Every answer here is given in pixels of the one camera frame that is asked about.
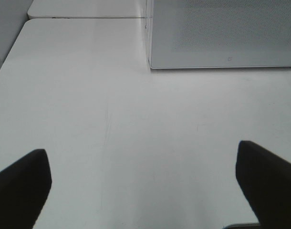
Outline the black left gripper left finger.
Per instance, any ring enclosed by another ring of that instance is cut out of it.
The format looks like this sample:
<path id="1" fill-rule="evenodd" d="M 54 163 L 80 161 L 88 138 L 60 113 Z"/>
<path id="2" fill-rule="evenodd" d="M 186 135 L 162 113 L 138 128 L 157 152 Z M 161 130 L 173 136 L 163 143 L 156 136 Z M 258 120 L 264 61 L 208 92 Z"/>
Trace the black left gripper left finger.
<path id="1" fill-rule="evenodd" d="M 0 229 L 32 229 L 52 186 L 44 149 L 36 149 L 0 171 Z"/>

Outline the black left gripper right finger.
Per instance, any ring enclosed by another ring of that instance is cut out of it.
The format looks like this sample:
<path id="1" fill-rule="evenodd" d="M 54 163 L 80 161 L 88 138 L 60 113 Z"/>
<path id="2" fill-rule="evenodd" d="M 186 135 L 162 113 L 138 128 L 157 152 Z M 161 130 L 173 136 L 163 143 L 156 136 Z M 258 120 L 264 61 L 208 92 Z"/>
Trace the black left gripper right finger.
<path id="1" fill-rule="evenodd" d="M 240 141 L 237 182 L 264 229 L 291 229 L 291 163 L 252 141 Z"/>

